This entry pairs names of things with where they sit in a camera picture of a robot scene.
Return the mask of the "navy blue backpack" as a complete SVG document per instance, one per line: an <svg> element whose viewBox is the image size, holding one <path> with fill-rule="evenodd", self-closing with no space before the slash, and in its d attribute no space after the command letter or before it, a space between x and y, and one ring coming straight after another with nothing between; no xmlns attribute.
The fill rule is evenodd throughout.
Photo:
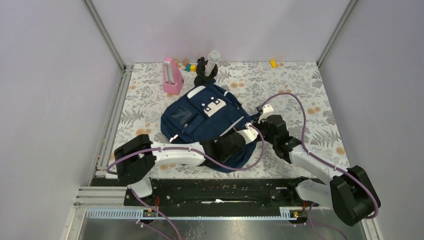
<svg viewBox="0 0 424 240"><path fill-rule="evenodd" d="M160 130L172 144L191 144L244 130L245 124L253 119L232 93L215 84L205 84L192 88L165 109L160 117ZM245 164L256 145L246 145ZM233 171L218 166L210 168L222 173Z"/></svg>

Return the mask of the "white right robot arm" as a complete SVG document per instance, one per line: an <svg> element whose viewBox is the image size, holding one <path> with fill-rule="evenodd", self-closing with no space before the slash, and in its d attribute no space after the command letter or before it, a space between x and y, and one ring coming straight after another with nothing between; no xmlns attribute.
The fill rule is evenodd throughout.
<svg viewBox="0 0 424 240"><path fill-rule="evenodd" d="M311 173L319 179L315 182L301 176L288 185L287 201L299 206L304 201L330 208L348 226L354 226L375 214L381 201L367 172L355 165L346 169L307 152L302 141L291 136L280 115L257 117L253 125L266 142L272 145L277 157Z"/></svg>

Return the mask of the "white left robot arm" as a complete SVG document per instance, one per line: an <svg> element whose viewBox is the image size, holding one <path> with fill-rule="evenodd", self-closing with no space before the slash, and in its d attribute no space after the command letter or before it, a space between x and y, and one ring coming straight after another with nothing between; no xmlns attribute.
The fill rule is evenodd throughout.
<svg viewBox="0 0 424 240"><path fill-rule="evenodd" d="M243 131L225 137L186 144L153 142L149 135L141 134L114 151L115 161L106 171L116 175L120 187L129 187L144 206L152 204L155 192L148 173L155 166L189 165L220 167L232 171L239 168L232 161L237 159L252 142Z"/></svg>

